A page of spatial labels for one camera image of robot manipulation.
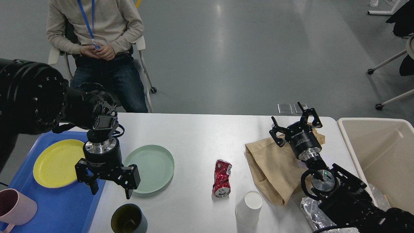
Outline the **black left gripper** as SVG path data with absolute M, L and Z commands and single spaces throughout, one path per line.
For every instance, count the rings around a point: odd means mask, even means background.
M 85 183 L 92 195 L 96 195 L 99 190 L 96 181 L 98 177 L 113 180 L 125 190 L 126 199 L 129 200 L 141 179 L 137 165 L 123 167 L 119 140 L 111 136 L 101 143 L 87 141 L 83 146 L 83 152 L 85 158 L 80 158 L 74 166 L 77 181 Z

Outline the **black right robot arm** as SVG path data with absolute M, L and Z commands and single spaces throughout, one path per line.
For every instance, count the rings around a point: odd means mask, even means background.
M 300 120 L 284 128 L 272 117 L 274 125 L 269 133 L 279 147 L 288 143 L 295 157 L 305 163 L 302 191 L 319 201 L 318 208 L 334 223 L 316 232 L 353 227 L 360 233 L 412 233 L 414 217 L 410 212 L 395 207 L 381 210 L 361 179 L 337 164 L 328 168 L 313 133 L 313 129 L 322 127 L 320 118 L 314 108 L 304 109 L 300 102 L 297 104 L 302 111 Z

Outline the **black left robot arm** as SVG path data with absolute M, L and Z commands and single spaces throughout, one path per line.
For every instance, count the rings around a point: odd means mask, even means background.
M 87 130 L 84 158 L 73 166 L 77 181 L 92 194 L 97 179 L 113 181 L 130 199 L 140 183 L 137 165 L 124 166 L 120 152 L 116 103 L 98 84 L 88 92 L 69 86 L 55 68 L 41 62 L 1 59 L 1 169 L 19 134 L 60 134 L 74 127 Z

